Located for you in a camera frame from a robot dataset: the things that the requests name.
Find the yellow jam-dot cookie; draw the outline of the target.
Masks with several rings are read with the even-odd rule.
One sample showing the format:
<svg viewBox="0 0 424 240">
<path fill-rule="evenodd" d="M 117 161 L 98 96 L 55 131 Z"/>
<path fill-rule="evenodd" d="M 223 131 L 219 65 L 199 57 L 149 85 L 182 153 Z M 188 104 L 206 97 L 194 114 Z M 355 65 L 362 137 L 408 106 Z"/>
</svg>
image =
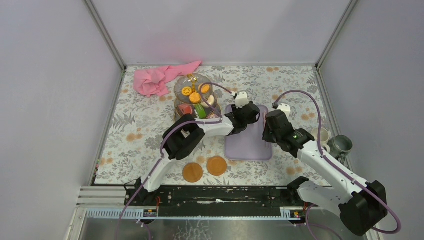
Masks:
<svg viewBox="0 0 424 240">
<path fill-rule="evenodd" d="M 181 89 L 181 94 L 185 97 L 189 97 L 193 93 L 193 89 L 189 86 L 183 87 Z"/>
</svg>

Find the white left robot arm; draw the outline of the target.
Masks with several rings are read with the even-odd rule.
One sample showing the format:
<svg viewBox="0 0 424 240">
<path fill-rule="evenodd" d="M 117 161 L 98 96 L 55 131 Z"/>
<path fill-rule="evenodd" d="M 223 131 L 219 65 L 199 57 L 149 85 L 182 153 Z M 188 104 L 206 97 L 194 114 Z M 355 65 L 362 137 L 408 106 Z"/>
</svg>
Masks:
<svg viewBox="0 0 424 240">
<path fill-rule="evenodd" d="M 153 165 L 136 192 L 136 199 L 144 206 L 155 200 L 155 191 L 160 188 L 166 174 L 177 161 L 187 158 L 205 137 L 232 136 L 245 131 L 248 125 L 260 118 L 260 109 L 253 102 L 237 108 L 219 118 L 198 119 L 185 114 L 162 136 L 160 159 Z"/>
</svg>

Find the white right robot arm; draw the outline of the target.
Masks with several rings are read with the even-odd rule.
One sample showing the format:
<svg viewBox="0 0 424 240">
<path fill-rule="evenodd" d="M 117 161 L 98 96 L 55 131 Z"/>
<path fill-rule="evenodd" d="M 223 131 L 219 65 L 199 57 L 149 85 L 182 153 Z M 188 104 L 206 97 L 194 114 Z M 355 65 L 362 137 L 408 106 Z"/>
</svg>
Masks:
<svg viewBox="0 0 424 240">
<path fill-rule="evenodd" d="M 287 185 L 287 201 L 293 206 L 315 204 L 340 217 L 353 234 L 363 236 L 388 214 L 386 189 L 377 180 L 370 183 L 348 170 L 327 152 L 305 129 L 294 129 L 286 114 L 274 110 L 265 116 L 262 139 L 277 144 L 283 151 L 307 164 L 323 177 L 331 188 L 322 187 L 301 176 Z"/>
</svg>

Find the three-tier glass cake stand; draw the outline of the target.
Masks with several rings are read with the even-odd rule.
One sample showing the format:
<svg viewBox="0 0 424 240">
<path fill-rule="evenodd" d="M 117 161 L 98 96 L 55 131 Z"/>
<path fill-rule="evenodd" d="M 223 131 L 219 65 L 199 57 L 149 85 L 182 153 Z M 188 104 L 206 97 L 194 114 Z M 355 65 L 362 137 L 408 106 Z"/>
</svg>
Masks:
<svg viewBox="0 0 424 240">
<path fill-rule="evenodd" d="M 199 93 L 201 98 L 202 98 L 202 102 L 206 102 L 211 95 L 214 96 L 214 98 L 215 98 L 214 106 L 210 106 L 210 108 L 204 107 L 204 110 L 206 111 L 207 116 L 210 115 L 211 113 L 215 113 L 217 115 L 217 113 L 221 112 L 221 108 L 220 108 L 220 106 L 217 102 L 217 98 L 215 96 L 214 86 L 212 84 L 210 84 L 210 81 L 211 80 L 207 76 L 204 76 L 204 75 L 201 75 L 201 74 L 198 74 L 198 73 L 190 73 L 190 74 L 184 75 L 184 76 L 182 76 L 178 79 L 177 83 L 174 86 L 174 94 L 175 94 L 174 120 L 175 121 L 178 121 L 181 117 L 184 116 L 184 115 L 181 114 L 181 112 L 178 109 L 178 105 L 183 104 L 183 103 L 188 104 L 192 107 L 192 110 L 193 110 L 193 114 L 191 115 L 192 117 L 194 117 L 196 119 L 200 119 L 197 116 L 194 104 L 191 103 L 190 100 L 189 100 L 189 96 L 183 96 L 182 95 L 181 90 L 184 87 L 191 87 L 192 90 L 193 90 L 193 93 Z M 200 91 L 200 87 L 203 84 L 209 84 L 210 85 L 210 91 L 206 94 L 203 94 Z"/>
</svg>

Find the yellow round biscuit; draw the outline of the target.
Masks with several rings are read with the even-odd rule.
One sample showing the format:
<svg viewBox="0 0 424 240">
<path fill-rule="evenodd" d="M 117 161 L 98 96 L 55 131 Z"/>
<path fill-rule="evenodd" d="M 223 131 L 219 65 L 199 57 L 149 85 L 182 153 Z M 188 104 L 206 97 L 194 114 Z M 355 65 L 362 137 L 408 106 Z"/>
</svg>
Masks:
<svg viewBox="0 0 424 240">
<path fill-rule="evenodd" d="M 203 84 L 199 87 L 199 89 L 202 94 L 207 94 L 210 91 L 211 86 L 209 84 Z"/>
<path fill-rule="evenodd" d="M 193 92 L 189 95 L 189 101 L 192 104 L 199 104 L 202 102 L 202 97 L 198 92 Z"/>
</svg>

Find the white glazed donut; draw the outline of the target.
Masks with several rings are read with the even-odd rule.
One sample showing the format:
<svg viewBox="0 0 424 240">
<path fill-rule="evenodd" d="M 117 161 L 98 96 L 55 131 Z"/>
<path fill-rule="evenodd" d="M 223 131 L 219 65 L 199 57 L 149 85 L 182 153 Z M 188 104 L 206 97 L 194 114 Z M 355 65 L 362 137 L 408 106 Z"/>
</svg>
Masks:
<svg viewBox="0 0 424 240">
<path fill-rule="evenodd" d="M 213 95 L 210 95 L 209 96 L 209 98 L 207 99 L 207 101 L 206 102 L 202 102 L 201 103 L 201 105 L 204 107 L 204 108 L 210 108 L 210 106 L 214 106 L 214 104 L 215 104 L 215 97 L 213 96 Z"/>
</svg>

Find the green striped cake piece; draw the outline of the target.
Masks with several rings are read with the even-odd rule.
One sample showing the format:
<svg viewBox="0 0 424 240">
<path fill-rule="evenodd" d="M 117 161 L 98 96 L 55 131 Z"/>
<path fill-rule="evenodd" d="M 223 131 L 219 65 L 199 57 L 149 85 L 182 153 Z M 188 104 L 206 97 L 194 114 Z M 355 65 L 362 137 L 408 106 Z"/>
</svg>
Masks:
<svg viewBox="0 0 424 240">
<path fill-rule="evenodd" d="M 207 117 L 207 113 L 200 103 L 194 104 L 193 106 L 199 119 L 205 119 Z"/>
</svg>

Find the pink cake slice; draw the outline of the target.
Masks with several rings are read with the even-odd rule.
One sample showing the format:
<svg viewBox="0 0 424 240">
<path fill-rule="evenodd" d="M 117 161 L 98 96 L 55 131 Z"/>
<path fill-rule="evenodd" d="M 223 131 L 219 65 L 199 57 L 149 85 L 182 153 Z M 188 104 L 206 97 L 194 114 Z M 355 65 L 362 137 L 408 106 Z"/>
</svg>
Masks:
<svg viewBox="0 0 424 240">
<path fill-rule="evenodd" d="M 178 105 L 178 109 L 181 112 L 181 115 L 192 115 L 193 114 L 193 109 L 189 104 L 186 103 L 182 103 L 180 105 Z"/>
</svg>

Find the pink handled tongs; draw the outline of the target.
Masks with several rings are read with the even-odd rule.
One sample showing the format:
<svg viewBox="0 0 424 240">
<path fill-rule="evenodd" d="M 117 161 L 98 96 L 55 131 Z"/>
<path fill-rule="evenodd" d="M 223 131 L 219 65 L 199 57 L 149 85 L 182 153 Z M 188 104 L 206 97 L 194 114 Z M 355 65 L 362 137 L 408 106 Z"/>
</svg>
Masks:
<svg viewBox="0 0 424 240">
<path fill-rule="evenodd" d="M 261 117 L 262 117 L 262 122 L 263 122 L 263 127 L 266 126 L 266 115 L 267 115 L 267 111 L 263 111 L 261 112 Z"/>
</svg>

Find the lilac plastic tray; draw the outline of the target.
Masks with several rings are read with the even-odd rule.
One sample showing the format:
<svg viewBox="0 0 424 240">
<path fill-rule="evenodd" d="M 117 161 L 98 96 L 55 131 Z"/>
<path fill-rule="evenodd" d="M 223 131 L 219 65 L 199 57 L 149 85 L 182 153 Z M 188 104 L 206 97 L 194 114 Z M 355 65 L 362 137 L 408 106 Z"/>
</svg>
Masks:
<svg viewBox="0 0 424 240">
<path fill-rule="evenodd" d="M 258 122 L 248 125 L 247 129 L 239 134 L 224 138 L 224 156 L 232 161 L 269 161 L 273 156 L 270 143 L 262 140 L 264 126 L 261 112 L 269 109 L 259 105 L 260 118 Z"/>
</svg>

